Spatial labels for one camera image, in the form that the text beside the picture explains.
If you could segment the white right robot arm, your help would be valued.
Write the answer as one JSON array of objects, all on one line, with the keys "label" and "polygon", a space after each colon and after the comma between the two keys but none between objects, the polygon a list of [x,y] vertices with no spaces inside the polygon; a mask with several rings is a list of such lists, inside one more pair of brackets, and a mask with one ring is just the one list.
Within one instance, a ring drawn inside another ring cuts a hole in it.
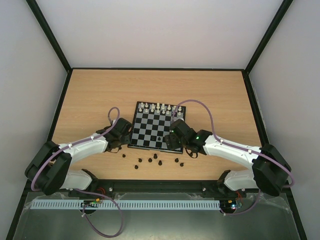
[{"label": "white right robot arm", "polygon": [[240,189],[260,189],[277,197],[291,172],[284,157],[269,143],[262,147],[249,146],[223,139],[207,130],[195,132],[182,119],[171,124],[164,140],[169,150],[184,148],[188,155],[216,156],[245,167],[245,170],[226,170],[222,174],[218,191],[224,196]]}]

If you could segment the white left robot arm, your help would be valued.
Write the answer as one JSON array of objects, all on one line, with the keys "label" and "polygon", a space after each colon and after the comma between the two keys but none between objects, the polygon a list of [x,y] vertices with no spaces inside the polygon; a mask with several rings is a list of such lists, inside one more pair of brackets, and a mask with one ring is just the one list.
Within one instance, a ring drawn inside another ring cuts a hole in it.
[{"label": "white left robot arm", "polygon": [[62,144],[47,141],[24,172],[31,181],[31,189],[47,196],[61,189],[87,189],[93,177],[85,170],[70,170],[70,166],[91,155],[121,149],[130,143],[131,128],[129,121],[119,118],[78,141]]}]

